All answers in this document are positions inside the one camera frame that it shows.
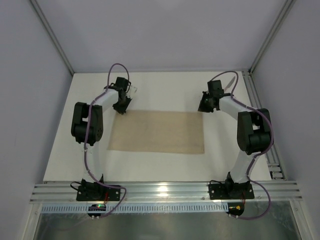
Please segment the beige cloth napkin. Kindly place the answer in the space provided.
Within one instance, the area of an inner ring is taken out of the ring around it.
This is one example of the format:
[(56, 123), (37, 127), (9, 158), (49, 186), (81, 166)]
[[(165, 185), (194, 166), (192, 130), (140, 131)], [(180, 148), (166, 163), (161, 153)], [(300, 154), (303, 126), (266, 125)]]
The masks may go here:
[(201, 155), (205, 153), (199, 112), (129, 110), (113, 121), (109, 150)]

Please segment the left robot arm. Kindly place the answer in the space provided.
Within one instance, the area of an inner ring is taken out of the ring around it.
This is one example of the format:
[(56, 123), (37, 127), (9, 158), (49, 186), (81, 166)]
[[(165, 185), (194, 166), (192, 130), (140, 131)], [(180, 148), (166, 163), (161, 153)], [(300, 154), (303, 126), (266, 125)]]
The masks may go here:
[(91, 103), (77, 102), (74, 105), (71, 135), (83, 145), (84, 174), (81, 183), (104, 183), (103, 158), (110, 134), (104, 129), (104, 114), (115, 110), (123, 115), (132, 101), (132, 83), (117, 77), (115, 83), (105, 87)]

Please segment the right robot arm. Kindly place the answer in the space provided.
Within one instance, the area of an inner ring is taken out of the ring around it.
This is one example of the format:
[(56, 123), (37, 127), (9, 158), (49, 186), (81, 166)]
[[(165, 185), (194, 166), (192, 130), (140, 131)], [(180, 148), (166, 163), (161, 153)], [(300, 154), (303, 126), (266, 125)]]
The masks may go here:
[(251, 185), (250, 175), (257, 159), (274, 143), (270, 113), (265, 108), (255, 109), (225, 93), (220, 80), (207, 82), (199, 112), (222, 111), (237, 121), (236, 141), (239, 147), (237, 160), (228, 172), (224, 185), (229, 194), (247, 191)]

